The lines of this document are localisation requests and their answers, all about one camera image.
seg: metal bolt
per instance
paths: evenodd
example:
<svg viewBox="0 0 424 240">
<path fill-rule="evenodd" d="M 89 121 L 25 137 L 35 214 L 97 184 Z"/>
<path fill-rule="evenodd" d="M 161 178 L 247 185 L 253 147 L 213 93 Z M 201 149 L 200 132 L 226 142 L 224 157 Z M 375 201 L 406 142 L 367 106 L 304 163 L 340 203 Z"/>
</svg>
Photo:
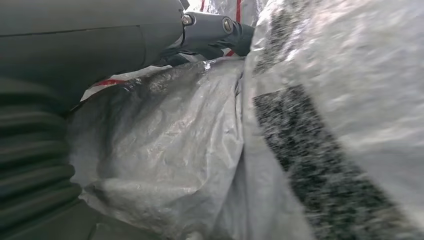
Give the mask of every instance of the metal bolt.
<svg viewBox="0 0 424 240">
<path fill-rule="evenodd" d="M 231 21 L 228 17 L 222 20 L 222 25 L 226 33 L 231 34 L 233 32 L 233 21 Z"/>
<path fill-rule="evenodd" d="M 183 15 L 181 18 L 181 21 L 184 26 L 187 26 L 193 23 L 193 19 L 189 15 Z"/>
</svg>

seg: crumpled plastic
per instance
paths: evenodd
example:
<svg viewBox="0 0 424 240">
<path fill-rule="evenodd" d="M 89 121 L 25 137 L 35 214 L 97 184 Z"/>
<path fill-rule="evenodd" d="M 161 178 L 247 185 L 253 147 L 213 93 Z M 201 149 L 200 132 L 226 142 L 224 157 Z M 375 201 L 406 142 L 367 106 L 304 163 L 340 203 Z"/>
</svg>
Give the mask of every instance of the crumpled plastic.
<svg viewBox="0 0 424 240">
<path fill-rule="evenodd" d="M 316 239 L 424 239 L 423 21 L 421 0 L 270 0 L 260 15 L 246 179 L 271 150 Z"/>
<path fill-rule="evenodd" d="M 190 63 L 89 98 L 69 119 L 71 181 L 83 187 L 80 197 L 162 238 L 243 239 L 244 186 L 235 177 L 243 64 Z M 234 205 L 239 216 L 222 212 Z"/>
</svg>

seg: black speckled patch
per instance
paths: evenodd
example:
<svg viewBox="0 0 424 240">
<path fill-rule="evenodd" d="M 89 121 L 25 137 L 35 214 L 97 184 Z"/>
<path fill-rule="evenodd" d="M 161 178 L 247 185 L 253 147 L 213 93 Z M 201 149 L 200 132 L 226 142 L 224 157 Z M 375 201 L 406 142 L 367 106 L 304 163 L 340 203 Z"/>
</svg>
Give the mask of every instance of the black speckled patch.
<svg viewBox="0 0 424 240">
<path fill-rule="evenodd" d="M 302 86 L 254 99 L 268 146 L 318 240 L 422 240 L 365 172 L 347 160 Z"/>
</svg>

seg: protective cover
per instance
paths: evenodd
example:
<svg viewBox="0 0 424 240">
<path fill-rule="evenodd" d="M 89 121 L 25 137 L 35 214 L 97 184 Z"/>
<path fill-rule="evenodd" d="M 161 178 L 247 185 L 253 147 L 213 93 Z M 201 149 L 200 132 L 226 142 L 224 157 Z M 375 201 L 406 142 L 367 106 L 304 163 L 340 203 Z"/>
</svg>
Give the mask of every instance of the protective cover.
<svg viewBox="0 0 424 240">
<path fill-rule="evenodd" d="M 268 1 L 244 66 L 189 63 L 75 113 L 81 197 L 169 239 L 424 239 L 422 23 L 422 0 Z"/>
</svg>

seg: gray plastic housing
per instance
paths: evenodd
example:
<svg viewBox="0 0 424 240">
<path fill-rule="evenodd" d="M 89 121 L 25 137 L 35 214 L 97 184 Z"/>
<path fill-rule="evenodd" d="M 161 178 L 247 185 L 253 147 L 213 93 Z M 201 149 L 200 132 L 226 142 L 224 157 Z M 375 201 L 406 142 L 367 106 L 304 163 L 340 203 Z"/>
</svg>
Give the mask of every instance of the gray plastic housing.
<svg viewBox="0 0 424 240">
<path fill-rule="evenodd" d="M 142 69 L 183 34 L 179 0 L 2 0 L 0 76 L 67 102 L 108 76 Z"/>
</svg>

